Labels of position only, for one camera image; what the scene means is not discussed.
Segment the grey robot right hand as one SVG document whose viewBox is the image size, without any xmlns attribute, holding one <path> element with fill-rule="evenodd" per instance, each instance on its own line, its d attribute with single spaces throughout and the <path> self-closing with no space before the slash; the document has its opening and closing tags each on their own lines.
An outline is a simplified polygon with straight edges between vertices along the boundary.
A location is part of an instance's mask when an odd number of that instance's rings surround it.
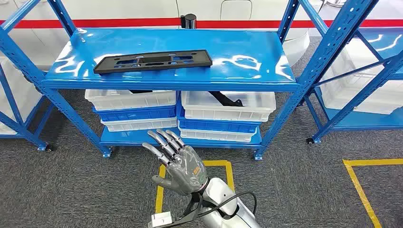
<svg viewBox="0 0 403 228">
<path fill-rule="evenodd" d="M 186 145 L 182 139 L 171 130 L 157 129 L 155 132 L 147 132 L 164 150 L 156 149 L 149 143 L 142 146 L 153 153 L 171 176 L 171 179 L 162 178 L 159 175 L 152 177 L 152 182 L 165 189 L 186 196 L 199 192 L 208 182 L 206 168 L 195 152 Z"/>
</svg>

